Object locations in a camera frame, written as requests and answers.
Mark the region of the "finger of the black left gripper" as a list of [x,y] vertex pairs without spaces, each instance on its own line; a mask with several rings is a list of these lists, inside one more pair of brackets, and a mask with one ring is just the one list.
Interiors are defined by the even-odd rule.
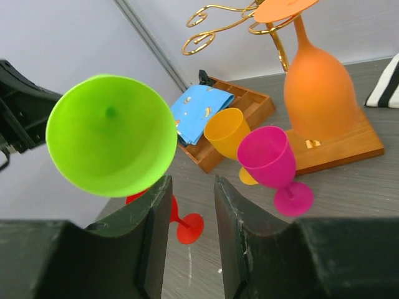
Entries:
[[1,136],[17,152],[46,142],[46,125],[61,94],[25,78],[10,62],[1,59]]

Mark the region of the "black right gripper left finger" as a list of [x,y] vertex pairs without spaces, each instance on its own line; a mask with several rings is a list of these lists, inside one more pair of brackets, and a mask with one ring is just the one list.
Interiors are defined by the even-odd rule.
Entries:
[[81,229],[69,221],[1,221],[2,298],[160,298],[172,178]]

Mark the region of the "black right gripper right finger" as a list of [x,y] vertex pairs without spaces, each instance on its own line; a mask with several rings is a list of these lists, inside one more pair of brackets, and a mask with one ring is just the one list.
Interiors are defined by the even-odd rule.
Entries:
[[397,298],[396,217],[287,223],[224,177],[214,202],[226,298]]

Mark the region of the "green plastic wine glass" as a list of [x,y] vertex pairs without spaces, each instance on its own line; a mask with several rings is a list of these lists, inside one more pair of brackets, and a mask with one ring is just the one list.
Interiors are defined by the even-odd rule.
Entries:
[[100,74],[68,90],[46,125],[50,157],[74,186],[97,196],[146,190],[169,168],[177,147],[175,119],[147,84]]

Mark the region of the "gold wire glass rack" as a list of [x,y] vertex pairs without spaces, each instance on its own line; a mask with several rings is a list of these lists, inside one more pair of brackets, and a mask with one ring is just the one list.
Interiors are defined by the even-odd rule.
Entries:
[[[241,20],[254,18],[254,14],[264,1],[253,1],[242,8]],[[272,37],[284,71],[287,71],[296,56],[298,42],[294,27],[295,16],[286,19],[256,24],[264,24],[261,34]],[[299,136],[291,127],[287,130],[289,142],[297,160],[299,175],[314,173],[343,164],[382,155],[385,151],[383,143],[373,129],[363,110],[360,112],[355,127],[348,133],[330,140],[308,140]]]

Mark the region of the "orange plastic wine glass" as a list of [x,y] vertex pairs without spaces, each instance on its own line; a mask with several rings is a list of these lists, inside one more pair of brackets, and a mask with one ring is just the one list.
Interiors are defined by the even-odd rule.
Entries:
[[330,140],[350,132],[358,121],[355,88],[346,68],[307,37],[301,12],[315,1],[264,1],[257,22],[295,16],[298,50],[286,74],[284,101],[292,129],[308,140]]

